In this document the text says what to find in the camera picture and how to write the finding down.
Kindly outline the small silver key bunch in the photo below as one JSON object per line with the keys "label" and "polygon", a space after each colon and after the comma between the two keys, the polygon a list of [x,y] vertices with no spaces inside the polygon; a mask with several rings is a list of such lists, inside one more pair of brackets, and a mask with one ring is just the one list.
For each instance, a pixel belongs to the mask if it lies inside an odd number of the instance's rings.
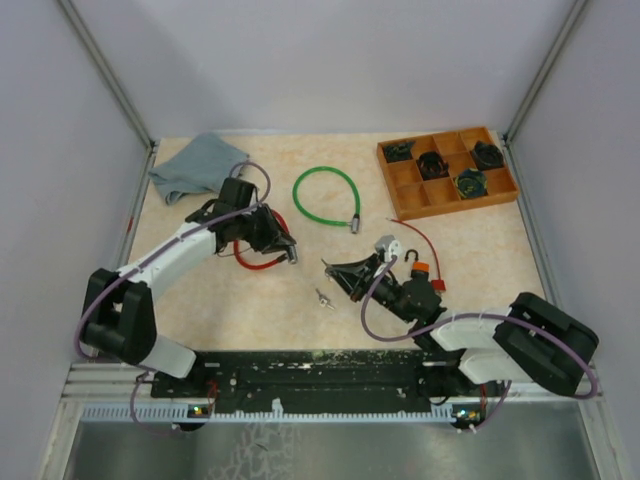
{"label": "small silver key bunch", "polygon": [[316,294],[318,296],[318,301],[321,307],[323,308],[328,308],[330,310],[334,310],[335,307],[332,304],[331,300],[329,299],[329,297],[327,295],[325,295],[321,290],[319,290],[318,288],[315,289]]}

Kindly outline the green cable lock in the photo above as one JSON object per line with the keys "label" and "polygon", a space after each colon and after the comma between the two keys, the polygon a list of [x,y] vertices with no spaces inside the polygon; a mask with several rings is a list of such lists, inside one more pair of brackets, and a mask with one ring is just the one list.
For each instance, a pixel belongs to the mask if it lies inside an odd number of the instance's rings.
{"label": "green cable lock", "polygon": [[[312,177],[332,177],[321,190],[321,186],[304,192]],[[302,218],[324,227],[341,228],[351,234],[360,231],[362,200],[354,180],[334,166],[313,166],[295,174],[291,186],[293,209]]]}

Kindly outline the orange black padlock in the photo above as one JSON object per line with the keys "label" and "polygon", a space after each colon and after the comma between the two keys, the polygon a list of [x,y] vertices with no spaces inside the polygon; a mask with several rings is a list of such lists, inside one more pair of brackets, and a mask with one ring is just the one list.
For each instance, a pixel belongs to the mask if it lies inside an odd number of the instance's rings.
{"label": "orange black padlock", "polygon": [[419,253],[415,249],[409,249],[404,256],[404,261],[410,263],[410,278],[430,279],[430,266],[428,263],[422,262]]}

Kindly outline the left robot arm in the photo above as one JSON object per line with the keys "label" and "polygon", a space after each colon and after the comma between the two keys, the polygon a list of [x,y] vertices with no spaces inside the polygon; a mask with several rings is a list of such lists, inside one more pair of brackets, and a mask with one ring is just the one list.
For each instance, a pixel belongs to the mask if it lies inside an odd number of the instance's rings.
{"label": "left robot arm", "polygon": [[88,281],[77,343],[164,373],[186,396],[201,394],[207,371],[196,365],[194,350],[158,333],[154,303],[183,274],[236,241],[297,261],[296,241],[255,194],[254,184],[227,178],[217,198],[186,217],[172,237],[146,256],[117,271],[96,270]]}

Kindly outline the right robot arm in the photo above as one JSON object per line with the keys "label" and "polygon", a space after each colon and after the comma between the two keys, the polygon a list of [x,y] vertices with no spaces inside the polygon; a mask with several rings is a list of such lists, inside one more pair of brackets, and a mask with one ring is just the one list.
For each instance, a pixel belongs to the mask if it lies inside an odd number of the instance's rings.
{"label": "right robot arm", "polygon": [[325,274],[360,304],[364,332],[380,343],[413,341],[429,355],[454,358],[448,387],[470,395],[490,382],[529,382],[562,397],[594,398],[598,380],[590,362],[598,336],[531,292],[505,309],[461,312],[442,304],[428,264],[416,260],[400,282],[397,256],[374,253],[350,263],[326,263]]}

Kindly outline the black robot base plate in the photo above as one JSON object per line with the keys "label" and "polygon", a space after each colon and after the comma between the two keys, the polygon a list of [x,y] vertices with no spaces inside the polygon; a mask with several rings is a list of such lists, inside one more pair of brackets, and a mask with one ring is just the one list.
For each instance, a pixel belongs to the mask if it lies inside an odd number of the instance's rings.
{"label": "black robot base plate", "polygon": [[496,398],[458,369],[460,354],[416,349],[209,351],[184,379],[155,374],[156,399],[211,399],[219,413],[428,413],[440,398]]}

